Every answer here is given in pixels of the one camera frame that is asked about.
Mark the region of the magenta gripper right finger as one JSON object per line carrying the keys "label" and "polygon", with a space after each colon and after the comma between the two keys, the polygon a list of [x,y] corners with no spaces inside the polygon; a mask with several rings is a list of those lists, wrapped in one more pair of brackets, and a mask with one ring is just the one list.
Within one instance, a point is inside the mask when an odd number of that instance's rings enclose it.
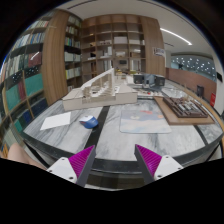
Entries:
{"label": "magenta gripper right finger", "polygon": [[182,169],[182,166],[171,156],[160,156],[138,144],[135,145],[134,154],[145,184],[152,183]]}

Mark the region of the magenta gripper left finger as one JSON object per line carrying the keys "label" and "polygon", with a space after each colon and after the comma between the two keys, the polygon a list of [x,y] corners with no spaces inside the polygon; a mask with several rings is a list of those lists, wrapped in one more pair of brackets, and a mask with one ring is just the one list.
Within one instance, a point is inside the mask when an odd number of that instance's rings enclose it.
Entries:
{"label": "magenta gripper left finger", "polygon": [[96,156],[95,146],[92,145],[82,151],[66,158],[61,157],[47,171],[51,174],[68,180],[78,186],[86,185]]}

